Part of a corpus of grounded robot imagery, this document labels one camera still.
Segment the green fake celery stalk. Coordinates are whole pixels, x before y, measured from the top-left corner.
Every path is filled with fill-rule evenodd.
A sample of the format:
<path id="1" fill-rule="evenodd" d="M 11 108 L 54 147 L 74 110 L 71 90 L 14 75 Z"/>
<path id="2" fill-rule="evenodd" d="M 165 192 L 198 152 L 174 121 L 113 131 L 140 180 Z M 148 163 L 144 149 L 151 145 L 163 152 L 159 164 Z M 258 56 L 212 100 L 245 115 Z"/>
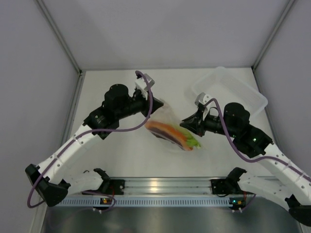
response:
<path id="1" fill-rule="evenodd" d="M 183 150 L 193 150 L 201 147 L 200 142 L 185 128 L 172 125 L 171 133 L 173 137 L 181 143 Z"/>

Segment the clear zip top bag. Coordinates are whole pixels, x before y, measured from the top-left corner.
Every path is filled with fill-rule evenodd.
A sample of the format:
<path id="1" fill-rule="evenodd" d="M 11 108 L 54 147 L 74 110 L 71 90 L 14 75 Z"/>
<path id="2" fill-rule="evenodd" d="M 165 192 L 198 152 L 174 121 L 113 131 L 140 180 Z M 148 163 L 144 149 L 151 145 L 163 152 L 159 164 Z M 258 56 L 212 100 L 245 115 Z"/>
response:
<path id="1" fill-rule="evenodd" d="M 174 113 L 172 107 L 164 102 L 144 124 L 153 136 L 171 152 L 194 151 L 201 148 L 201 143 L 192 133 L 180 126 L 181 120 Z"/>

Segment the orange purple fake fruit slice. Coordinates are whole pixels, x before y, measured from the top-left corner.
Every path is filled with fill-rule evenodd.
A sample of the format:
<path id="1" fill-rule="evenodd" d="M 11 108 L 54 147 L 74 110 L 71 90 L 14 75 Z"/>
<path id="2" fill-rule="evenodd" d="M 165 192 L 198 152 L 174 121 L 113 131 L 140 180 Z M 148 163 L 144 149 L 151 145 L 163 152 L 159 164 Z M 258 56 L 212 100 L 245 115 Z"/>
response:
<path id="1" fill-rule="evenodd" d="M 171 130 L 173 130 L 171 125 L 164 124 L 157 121 L 148 121 L 145 123 L 145 128 L 151 132 L 154 136 L 167 140 L 173 144 L 176 144 L 178 147 L 182 149 L 181 143 L 178 142 L 171 133 Z"/>

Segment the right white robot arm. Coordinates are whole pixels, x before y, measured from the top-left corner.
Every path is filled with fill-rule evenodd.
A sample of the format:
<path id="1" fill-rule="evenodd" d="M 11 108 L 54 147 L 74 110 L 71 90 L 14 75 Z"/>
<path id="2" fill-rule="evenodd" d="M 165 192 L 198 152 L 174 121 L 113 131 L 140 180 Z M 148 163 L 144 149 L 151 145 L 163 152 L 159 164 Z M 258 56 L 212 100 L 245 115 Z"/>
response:
<path id="1" fill-rule="evenodd" d="M 217 116 L 207 104 L 182 120 L 180 126 L 202 137 L 206 132 L 225 135 L 235 153 L 248 163 L 259 163 L 281 184 L 251 177 L 250 172 L 235 168 L 226 178 L 227 188 L 237 193 L 246 191 L 278 204 L 299 223 L 311 225 L 311 178 L 279 149 L 265 132 L 250 124 L 250 113 L 236 102 L 222 111 L 216 104 Z"/>

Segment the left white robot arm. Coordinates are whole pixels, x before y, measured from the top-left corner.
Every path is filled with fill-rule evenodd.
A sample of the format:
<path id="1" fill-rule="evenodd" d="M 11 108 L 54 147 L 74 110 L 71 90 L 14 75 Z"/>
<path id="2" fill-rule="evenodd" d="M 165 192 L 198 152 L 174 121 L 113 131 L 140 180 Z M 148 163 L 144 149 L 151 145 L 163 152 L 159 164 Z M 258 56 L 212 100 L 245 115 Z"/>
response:
<path id="1" fill-rule="evenodd" d="M 110 133 L 120 132 L 121 119 L 137 113 L 142 113 L 148 119 L 163 105 L 149 91 L 137 87 L 133 96 L 129 96 L 127 86 L 111 86 L 104 95 L 102 105 L 87 116 L 77 132 L 62 147 L 40 164 L 26 167 L 25 172 L 32 185 L 27 206 L 33 208 L 31 196 L 34 192 L 49 207 L 75 193 L 93 191 L 105 194 L 111 186 L 111 179 L 104 170 L 94 168 L 70 178 L 66 178 L 66 174 L 88 149 L 105 140 Z"/>

